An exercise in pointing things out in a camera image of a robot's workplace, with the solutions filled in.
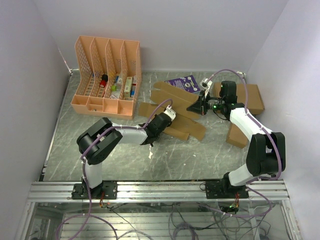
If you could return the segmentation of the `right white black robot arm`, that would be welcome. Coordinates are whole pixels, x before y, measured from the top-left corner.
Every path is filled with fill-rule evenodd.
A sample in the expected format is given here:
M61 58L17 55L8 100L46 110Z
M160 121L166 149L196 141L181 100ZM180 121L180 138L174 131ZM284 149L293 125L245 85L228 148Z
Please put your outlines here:
M276 180L286 168L286 140L281 132L274 132L260 123L238 102L237 85L223 81L218 97L210 96L212 81L201 81L203 90L195 103L187 108L189 112L206 115L208 110L220 111L226 120L237 126L249 141L245 164L226 173L222 179L205 183L208 194L222 194L233 197L246 189L246 184L256 180Z

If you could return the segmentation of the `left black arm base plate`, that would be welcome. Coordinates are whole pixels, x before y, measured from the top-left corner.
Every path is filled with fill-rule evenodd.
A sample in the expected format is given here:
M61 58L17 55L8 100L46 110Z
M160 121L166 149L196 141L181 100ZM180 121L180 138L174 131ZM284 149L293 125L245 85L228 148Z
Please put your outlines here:
M89 190L92 199L115 200L118 193L118 184L115 181L103 180L101 184ZM74 184L71 198L73 200L89 199L88 188L84 181Z

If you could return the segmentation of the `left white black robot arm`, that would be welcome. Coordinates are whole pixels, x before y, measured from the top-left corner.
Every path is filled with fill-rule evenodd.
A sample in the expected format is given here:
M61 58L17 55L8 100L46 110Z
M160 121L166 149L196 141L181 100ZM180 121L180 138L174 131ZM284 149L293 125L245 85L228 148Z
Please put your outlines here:
M101 118L76 140L84 164L85 194L96 199L102 193L102 162L118 144L153 145L160 134L176 118L173 110L156 114L147 123L135 126L119 125L107 117Z

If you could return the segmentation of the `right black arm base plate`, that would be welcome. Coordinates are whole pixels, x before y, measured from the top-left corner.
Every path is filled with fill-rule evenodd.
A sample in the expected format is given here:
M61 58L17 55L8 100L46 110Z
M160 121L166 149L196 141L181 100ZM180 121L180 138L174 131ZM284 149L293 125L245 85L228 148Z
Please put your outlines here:
M224 180L215 179L204 182L204 192L208 200L216 199L248 199L249 193L246 191L246 186L232 186Z

